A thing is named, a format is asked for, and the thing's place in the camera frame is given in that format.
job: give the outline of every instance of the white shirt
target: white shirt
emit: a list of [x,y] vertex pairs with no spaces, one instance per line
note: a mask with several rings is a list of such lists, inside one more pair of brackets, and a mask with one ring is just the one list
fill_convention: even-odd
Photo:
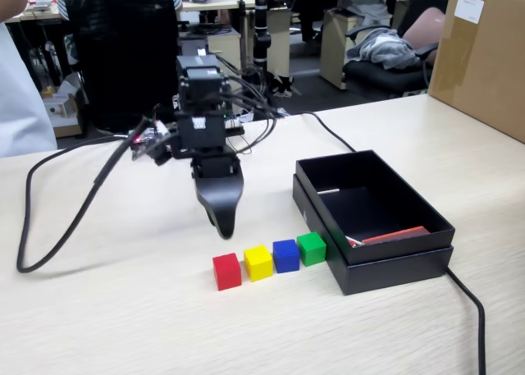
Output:
[[7,27],[0,24],[0,158],[57,149],[53,127]]
[[[60,15],[62,18],[64,18],[66,21],[69,20],[69,16],[67,15],[67,7],[64,0],[57,0],[58,4],[58,11],[60,12]],[[180,8],[180,5],[182,4],[182,0],[173,0],[173,6],[175,6],[175,9],[178,10]]]

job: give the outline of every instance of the blue cube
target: blue cube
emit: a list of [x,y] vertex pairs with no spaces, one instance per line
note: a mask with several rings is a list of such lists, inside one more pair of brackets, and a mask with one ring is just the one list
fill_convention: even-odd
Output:
[[276,241],[273,243],[273,261],[278,273],[299,270],[299,248],[295,240]]

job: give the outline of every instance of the open box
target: open box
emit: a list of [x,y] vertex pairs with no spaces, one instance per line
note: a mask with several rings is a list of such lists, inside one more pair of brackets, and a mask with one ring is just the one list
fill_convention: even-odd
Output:
[[[454,228],[373,151],[298,161],[294,199],[345,294],[445,273]],[[358,247],[346,238],[416,226],[430,234]]]

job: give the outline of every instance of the tabletop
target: tabletop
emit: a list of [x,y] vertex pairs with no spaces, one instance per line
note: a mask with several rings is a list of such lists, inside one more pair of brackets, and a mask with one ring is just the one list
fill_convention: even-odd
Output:
[[[525,373],[525,145],[429,96],[319,114],[374,149],[456,228],[451,269],[486,310],[487,373]],[[245,125],[253,140],[264,124]],[[242,139],[233,145],[243,146]],[[27,263],[71,222],[117,144],[33,178]],[[308,232],[295,161],[347,152],[309,116],[241,155],[231,240],[195,198],[189,161],[118,163],[61,252],[16,273],[28,170],[0,160],[0,373],[477,373],[477,311],[448,277],[343,296],[326,263],[217,291],[212,257]]]
[[[238,8],[239,0],[208,0],[205,3],[183,2],[182,11],[206,11],[206,10],[226,10],[230,8]],[[246,8],[255,7],[255,0],[244,0]],[[44,11],[24,11],[18,16],[5,21],[7,24],[16,23],[20,21],[36,21],[36,20],[59,20],[61,19],[58,5],[52,3],[48,10]]]
[[[226,10],[239,8],[239,0],[208,0],[205,3],[182,3],[182,11]],[[255,7],[255,0],[244,0],[246,8]]]

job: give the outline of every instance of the yellow cube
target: yellow cube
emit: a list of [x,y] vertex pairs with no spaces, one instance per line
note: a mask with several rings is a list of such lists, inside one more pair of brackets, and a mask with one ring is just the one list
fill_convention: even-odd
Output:
[[271,277],[273,274],[273,261],[266,246],[259,245],[245,250],[244,267],[251,282]]

